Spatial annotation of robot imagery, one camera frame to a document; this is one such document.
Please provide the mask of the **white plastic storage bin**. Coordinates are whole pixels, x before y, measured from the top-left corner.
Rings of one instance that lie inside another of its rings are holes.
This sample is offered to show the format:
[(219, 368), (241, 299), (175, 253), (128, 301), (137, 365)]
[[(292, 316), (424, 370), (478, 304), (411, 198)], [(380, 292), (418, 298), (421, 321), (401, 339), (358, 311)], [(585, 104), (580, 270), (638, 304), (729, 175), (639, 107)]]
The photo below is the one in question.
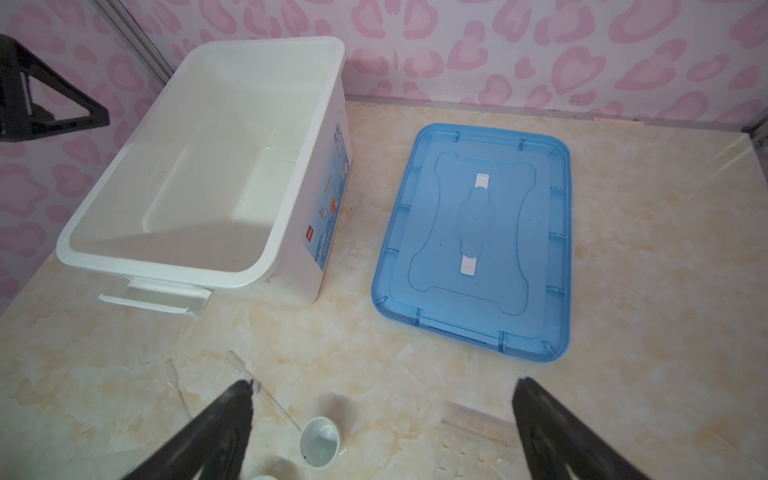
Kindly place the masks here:
[(64, 227), (66, 265), (115, 305), (198, 316), (214, 294), (313, 303), (353, 162), (332, 36), (189, 53)]

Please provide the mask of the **clear test tube rack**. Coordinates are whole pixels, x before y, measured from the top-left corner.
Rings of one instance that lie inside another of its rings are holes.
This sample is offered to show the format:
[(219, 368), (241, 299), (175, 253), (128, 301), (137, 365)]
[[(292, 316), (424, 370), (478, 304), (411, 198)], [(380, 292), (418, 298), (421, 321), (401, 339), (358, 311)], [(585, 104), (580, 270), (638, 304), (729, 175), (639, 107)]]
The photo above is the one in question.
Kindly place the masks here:
[(434, 433), (434, 479), (531, 477), (515, 422), (445, 402)]

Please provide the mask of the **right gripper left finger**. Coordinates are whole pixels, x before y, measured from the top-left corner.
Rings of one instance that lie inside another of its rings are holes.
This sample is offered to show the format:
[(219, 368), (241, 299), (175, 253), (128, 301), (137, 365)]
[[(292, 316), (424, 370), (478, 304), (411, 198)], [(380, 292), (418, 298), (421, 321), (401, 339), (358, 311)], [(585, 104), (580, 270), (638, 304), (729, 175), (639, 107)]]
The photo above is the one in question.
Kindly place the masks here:
[(128, 479), (238, 479), (249, 443), (254, 384), (238, 380)]

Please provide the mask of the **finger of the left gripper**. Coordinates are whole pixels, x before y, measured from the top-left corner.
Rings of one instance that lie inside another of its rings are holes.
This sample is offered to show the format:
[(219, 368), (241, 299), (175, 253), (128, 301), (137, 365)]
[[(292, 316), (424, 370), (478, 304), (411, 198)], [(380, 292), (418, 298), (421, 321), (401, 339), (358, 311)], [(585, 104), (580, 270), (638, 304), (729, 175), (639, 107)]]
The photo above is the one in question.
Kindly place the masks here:
[(16, 39), (1, 37), (1, 140), (20, 143), (106, 127), (108, 109)]

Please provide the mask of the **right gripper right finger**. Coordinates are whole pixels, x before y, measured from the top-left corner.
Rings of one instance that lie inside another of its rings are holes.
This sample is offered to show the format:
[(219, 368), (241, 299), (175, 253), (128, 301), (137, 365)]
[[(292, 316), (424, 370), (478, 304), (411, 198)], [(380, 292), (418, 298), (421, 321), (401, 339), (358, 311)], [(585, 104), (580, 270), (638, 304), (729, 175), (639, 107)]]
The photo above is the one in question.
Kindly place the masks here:
[(533, 479), (647, 477), (534, 379), (517, 381), (511, 405)]

